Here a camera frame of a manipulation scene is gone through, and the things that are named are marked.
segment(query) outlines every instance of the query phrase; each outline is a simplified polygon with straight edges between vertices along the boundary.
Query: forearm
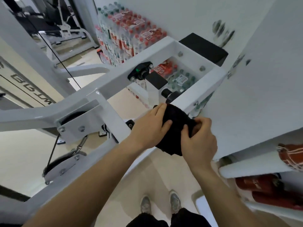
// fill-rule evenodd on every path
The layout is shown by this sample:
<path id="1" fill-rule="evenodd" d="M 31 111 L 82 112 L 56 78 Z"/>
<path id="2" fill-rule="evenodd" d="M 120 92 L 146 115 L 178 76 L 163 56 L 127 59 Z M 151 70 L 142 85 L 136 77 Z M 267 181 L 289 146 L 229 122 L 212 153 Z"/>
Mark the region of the forearm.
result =
<path id="1" fill-rule="evenodd" d="M 140 150 L 123 141 L 44 205 L 24 226 L 90 226 Z"/>
<path id="2" fill-rule="evenodd" d="M 193 173 L 219 227 L 260 227 L 262 224 L 213 170 Z"/>

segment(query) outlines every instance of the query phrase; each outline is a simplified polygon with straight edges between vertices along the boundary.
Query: pack of water bottles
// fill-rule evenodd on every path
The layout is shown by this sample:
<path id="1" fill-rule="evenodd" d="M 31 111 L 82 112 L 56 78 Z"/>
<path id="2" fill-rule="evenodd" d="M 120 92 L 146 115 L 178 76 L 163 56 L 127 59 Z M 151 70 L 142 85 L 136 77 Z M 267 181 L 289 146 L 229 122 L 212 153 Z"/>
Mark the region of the pack of water bottles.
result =
<path id="1" fill-rule="evenodd" d="M 166 31 L 117 2 L 99 7 L 98 19 L 97 36 L 112 65 L 125 62 L 167 36 Z"/>

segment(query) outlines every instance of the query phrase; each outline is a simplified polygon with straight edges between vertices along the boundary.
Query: shoe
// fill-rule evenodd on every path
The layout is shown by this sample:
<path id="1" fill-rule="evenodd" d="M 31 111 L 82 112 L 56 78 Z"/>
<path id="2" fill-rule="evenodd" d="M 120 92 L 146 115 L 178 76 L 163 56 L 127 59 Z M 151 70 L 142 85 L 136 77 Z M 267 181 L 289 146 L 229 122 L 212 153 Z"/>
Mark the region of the shoe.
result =
<path id="1" fill-rule="evenodd" d="M 147 195 L 145 195 L 142 198 L 141 205 L 140 205 L 140 210 L 141 210 L 141 213 L 148 213 L 150 215 L 152 214 L 151 201 L 149 200 L 149 197 Z"/>
<path id="2" fill-rule="evenodd" d="M 182 208 L 181 200 L 180 200 L 178 194 L 176 193 L 176 191 L 174 191 L 174 190 L 171 190 L 169 192 L 169 203 L 171 204 L 172 214 L 178 213 L 179 210 Z"/>

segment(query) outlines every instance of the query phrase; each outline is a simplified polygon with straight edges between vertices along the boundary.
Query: black lettering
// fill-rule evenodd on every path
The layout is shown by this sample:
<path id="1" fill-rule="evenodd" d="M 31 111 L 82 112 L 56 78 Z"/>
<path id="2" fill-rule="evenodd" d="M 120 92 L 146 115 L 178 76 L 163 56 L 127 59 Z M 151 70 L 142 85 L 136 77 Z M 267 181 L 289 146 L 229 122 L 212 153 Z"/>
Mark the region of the black lettering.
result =
<path id="1" fill-rule="evenodd" d="M 41 96 L 44 96 L 44 95 L 42 95 L 42 94 L 39 94 L 39 95 L 37 95 L 36 93 L 34 93 L 36 96 L 38 96 L 40 99 L 43 99 L 44 100 L 44 102 L 46 102 L 48 105 L 50 105 L 51 104 L 51 101 L 49 101 L 49 99 L 48 98 L 42 98 Z"/>
<path id="2" fill-rule="evenodd" d="M 26 83 L 23 79 L 21 79 L 17 74 L 12 75 L 11 78 L 13 78 L 14 80 L 16 80 L 18 83 L 23 84 Z"/>
<path id="3" fill-rule="evenodd" d="M 25 84 L 23 85 L 24 87 L 26 87 L 28 90 L 30 90 L 31 92 L 35 91 L 35 88 L 33 88 L 30 84 Z"/>

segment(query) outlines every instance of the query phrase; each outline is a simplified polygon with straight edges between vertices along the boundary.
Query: screw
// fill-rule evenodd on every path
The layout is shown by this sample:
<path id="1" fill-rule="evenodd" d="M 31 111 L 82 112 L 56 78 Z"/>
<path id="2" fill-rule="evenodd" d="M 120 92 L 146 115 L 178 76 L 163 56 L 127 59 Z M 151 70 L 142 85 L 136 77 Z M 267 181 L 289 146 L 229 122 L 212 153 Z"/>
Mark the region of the screw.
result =
<path id="1" fill-rule="evenodd" d="M 66 172 L 65 169 L 60 170 L 60 175 L 63 175 Z"/>
<path id="2" fill-rule="evenodd" d="M 85 126 L 79 127 L 79 128 L 78 128 L 78 131 L 80 131 L 80 132 L 85 132 Z"/>
<path id="3" fill-rule="evenodd" d="M 201 72 L 203 72 L 203 71 L 206 70 L 206 68 L 205 68 L 205 66 L 202 65 L 202 66 L 199 68 L 199 70 L 200 70 Z"/>

